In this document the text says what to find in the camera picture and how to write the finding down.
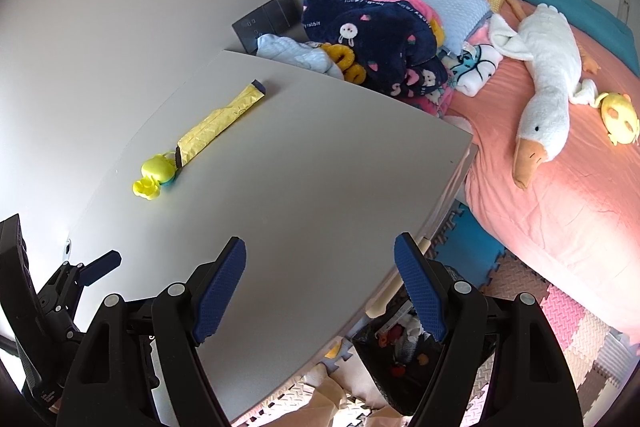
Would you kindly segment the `navy bunny blanket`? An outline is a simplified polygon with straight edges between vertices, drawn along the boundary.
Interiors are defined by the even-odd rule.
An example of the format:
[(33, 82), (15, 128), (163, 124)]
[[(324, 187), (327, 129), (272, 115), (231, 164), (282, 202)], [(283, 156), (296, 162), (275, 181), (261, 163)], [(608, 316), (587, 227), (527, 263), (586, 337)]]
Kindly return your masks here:
[(348, 46), (373, 91), (420, 98), (448, 80), (430, 24), (405, 0), (303, 0), (302, 22), (310, 40)]

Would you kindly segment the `pink bed sheet mattress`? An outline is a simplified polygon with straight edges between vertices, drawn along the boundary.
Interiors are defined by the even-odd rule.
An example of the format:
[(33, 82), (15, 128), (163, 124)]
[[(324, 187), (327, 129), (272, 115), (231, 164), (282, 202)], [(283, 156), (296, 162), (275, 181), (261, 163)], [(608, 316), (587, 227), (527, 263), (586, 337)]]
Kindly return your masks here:
[(565, 294), (639, 340), (639, 149), (614, 145), (597, 109), (570, 106), (570, 135), (527, 190), (512, 180), (515, 133), (534, 93), (524, 64), (503, 60), (448, 113), (478, 147), (465, 200), (480, 225)]

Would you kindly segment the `yellow chick plush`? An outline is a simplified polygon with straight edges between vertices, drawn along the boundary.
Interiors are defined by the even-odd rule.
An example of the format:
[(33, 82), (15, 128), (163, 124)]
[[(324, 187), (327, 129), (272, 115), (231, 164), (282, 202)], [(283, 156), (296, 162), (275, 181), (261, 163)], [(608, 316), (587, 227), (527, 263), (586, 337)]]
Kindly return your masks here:
[(603, 92), (596, 98), (596, 107), (608, 139), (613, 145), (637, 143), (639, 139), (639, 117), (627, 93)]

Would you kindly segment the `black trash bin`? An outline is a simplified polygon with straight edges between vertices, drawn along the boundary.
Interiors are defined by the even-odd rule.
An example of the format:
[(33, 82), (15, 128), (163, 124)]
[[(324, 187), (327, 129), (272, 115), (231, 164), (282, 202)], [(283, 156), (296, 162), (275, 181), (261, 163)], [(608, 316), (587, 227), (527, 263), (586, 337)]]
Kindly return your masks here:
[(352, 337), (352, 344), (386, 402), (412, 415), (435, 374), (442, 346), (422, 329), (404, 288), (384, 314)]

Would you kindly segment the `yellow star plush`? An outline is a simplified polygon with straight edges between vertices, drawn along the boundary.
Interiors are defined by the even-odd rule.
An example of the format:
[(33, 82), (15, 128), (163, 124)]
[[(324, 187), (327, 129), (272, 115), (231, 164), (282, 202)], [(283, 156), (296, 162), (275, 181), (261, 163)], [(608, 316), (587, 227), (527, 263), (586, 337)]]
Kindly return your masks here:
[(343, 343), (344, 343), (344, 339), (342, 337), (338, 337), (337, 340), (335, 340), (334, 343), (332, 343), (331, 348), (328, 351), (326, 351), (326, 354), (324, 355), (324, 357), (328, 360), (336, 359), (342, 351)]

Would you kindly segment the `black wall switch panel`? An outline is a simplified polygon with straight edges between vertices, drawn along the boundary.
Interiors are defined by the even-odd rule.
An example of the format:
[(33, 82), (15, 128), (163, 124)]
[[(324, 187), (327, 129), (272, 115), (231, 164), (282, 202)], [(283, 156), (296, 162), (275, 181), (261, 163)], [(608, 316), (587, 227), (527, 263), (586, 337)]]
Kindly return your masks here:
[(244, 51), (255, 54), (262, 35), (282, 35), (300, 23), (302, 9), (297, 0), (270, 0), (241, 17), (231, 28)]

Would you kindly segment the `teal bed pillow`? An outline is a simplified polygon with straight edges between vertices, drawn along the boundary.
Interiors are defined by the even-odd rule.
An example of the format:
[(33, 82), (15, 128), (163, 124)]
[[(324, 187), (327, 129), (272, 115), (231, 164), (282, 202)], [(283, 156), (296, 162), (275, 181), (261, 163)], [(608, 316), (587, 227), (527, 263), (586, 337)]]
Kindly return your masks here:
[(568, 22), (604, 46), (619, 58), (634, 75), (639, 75), (639, 60), (631, 29), (592, 0), (523, 0), (529, 4), (554, 5)]

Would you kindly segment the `white cartoon cloth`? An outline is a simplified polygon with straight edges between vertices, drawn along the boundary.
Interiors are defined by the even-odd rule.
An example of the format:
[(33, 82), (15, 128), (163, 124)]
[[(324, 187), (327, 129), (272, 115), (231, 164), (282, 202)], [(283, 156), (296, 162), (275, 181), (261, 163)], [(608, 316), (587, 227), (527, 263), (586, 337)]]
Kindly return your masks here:
[(470, 98), (482, 90), (488, 80), (495, 75), (503, 55), (490, 44), (465, 44), (459, 55), (451, 53), (442, 58), (449, 70), (457, 91)]

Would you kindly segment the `yellow frog toy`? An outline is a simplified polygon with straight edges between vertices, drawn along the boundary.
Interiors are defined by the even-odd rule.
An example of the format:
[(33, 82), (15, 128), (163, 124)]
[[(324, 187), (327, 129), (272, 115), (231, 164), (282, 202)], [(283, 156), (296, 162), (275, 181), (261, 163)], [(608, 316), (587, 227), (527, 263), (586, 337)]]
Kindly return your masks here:
[(141, 178), (134, 181), (132, 191), (146, 200), (156, 199), (162, 186), (174, 181), (177, 171), (174, 153), (154, 155), (142, 164)]

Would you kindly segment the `light blue blanket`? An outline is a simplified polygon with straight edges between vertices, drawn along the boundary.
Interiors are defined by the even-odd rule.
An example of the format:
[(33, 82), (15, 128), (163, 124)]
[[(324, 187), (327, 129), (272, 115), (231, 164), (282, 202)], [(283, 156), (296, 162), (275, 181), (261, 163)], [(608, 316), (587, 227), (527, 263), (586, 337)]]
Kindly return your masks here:
[(440, 45), (449, 54), (458, 56), (463, 45), (490, 17), (487, 0), (422, 0), (435, 10), (445, 33)]

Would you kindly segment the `light blue baby cloth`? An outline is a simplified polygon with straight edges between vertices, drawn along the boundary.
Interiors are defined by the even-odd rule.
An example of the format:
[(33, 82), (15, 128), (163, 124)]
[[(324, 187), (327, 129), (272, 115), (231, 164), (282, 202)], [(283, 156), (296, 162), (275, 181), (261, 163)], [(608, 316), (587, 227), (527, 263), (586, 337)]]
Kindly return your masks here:
[(332, 61), (326, 51), (316, 46), (308, 46), (290, 37), (273, 34), (257, 38), (256, 55), (267, 60), (288, 64), (343, 80), (341, 69)]

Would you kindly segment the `white goose plush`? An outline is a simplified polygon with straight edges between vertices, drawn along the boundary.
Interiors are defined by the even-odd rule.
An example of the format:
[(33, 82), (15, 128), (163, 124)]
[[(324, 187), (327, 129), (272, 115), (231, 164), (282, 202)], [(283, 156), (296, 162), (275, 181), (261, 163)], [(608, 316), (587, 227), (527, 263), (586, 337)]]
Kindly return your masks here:
[(594, 95), (594, 83), (582, 81), (582, 74), (597, 74), (600, 66), (555, 6), (541, 3), (527, 14), (518, 0), (506, 3), (518, 27), (496, 14), (489, 39), (500, 54), (524, 63), (533, 79), (534, 95), (518, 123), (512, 165), (514, 184), (526, 190), (538, 168), (562, 152), (570, 134), (570, 104), (587, 104)]

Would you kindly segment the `cream drawer edge guard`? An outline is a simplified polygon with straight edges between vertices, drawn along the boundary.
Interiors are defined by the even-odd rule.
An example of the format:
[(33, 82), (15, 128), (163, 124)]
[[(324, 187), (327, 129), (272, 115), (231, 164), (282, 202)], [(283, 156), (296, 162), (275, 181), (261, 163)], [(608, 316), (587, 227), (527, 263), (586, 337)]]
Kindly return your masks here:
[(402, 278), (398, 270), (395, 270), (394, 275), (368, 300), (366, 309), (364, 310), (367, 317), (373, 320), (383, 315), (386, 312), (390, 300), (400, 291), (401, 287)]

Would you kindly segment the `colourful foam floor mat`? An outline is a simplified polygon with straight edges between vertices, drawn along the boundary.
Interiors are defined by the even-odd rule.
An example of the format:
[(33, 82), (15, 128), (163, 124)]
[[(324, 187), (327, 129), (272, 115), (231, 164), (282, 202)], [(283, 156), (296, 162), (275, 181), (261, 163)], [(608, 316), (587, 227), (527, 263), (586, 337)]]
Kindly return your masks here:
[[(468, 410), (476, 374), (490, 367), (480, 426), (580, 426), (584, 413), (570, 366), (544, 308), (529, 291), (491, 296), (440, 254), (425, 259), (446, 293), (447, 326), (435, 374), (415, 426), (457, 426)], [(470, 286), (457, 291), (457, 283)]]

